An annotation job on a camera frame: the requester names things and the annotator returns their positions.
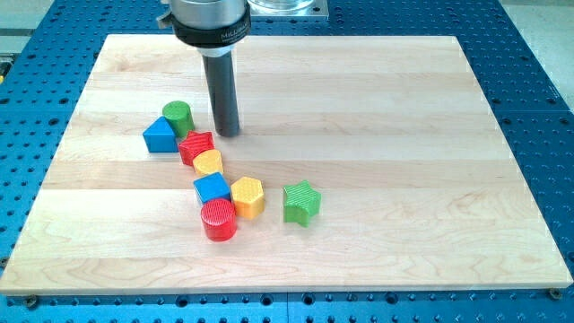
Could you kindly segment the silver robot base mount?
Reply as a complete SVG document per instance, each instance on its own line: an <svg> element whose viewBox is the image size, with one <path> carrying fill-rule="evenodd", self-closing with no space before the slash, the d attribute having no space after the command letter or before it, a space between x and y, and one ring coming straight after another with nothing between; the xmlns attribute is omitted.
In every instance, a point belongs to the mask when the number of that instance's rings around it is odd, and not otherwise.
<svg viewBox="0 0 574 323"><path fill-rule="evenodd" d="M327 0L248 0L255 20L324 21L329 17Z"/></svg>

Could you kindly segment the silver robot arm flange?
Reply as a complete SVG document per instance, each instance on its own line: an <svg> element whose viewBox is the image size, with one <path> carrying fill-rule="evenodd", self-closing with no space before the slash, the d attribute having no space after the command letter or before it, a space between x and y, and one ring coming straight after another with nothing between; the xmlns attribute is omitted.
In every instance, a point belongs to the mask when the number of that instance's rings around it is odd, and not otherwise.
<svg viewBox="0 0 574 323"><path fill-rule="evenodd" d="M169 8L156 21L204 57L223 57L250 32L247 0L162 0Z"/></svg>

